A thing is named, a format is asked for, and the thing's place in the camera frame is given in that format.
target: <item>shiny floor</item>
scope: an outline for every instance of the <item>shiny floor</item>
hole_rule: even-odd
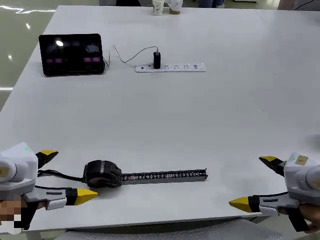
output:
[[[0,54],[0,109],[34,50],[38,36],[45,30],[57,6],[98,4],[99,0],[0,0],[0,44],[5,46]],[[225,0],[226,8],[237,9],[277,9],[278,4],[279,0],[258,0],[257,3]],[[197,2],[184,0],[184,6],[197,7]],[[259,224],[283,233],[288,239],[320,239],[317,234],[306,238],[304,233],[296,233],[286,216],[272,217]],[[60,234],[61,231],[47,232],[42,233],[42,237],[52,239]],[[0,235],[0,239],[26,240],[26,236]]]

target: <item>power socket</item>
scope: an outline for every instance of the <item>power socket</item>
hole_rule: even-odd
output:
[[[154,69],[152,64],[135,66],[137,73],[169,73],[169,72],[205,72],[207,71],[204,63],[176,63],[161,64],[159,69]]]

